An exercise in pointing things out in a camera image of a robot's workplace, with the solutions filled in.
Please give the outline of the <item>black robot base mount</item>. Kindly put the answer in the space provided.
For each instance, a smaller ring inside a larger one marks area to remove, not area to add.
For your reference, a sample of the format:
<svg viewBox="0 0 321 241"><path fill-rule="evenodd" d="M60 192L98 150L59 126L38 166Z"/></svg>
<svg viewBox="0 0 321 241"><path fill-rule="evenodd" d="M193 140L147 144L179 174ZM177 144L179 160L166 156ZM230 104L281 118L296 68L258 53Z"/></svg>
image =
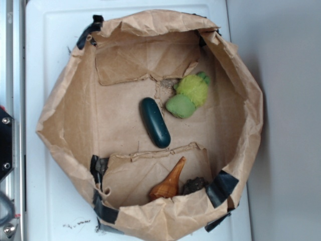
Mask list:
<svg viewBox="0 0 321 241"><path fill-rule="evenodd" d="M15 168L15 119L1 105L1 182Z"/></svg>

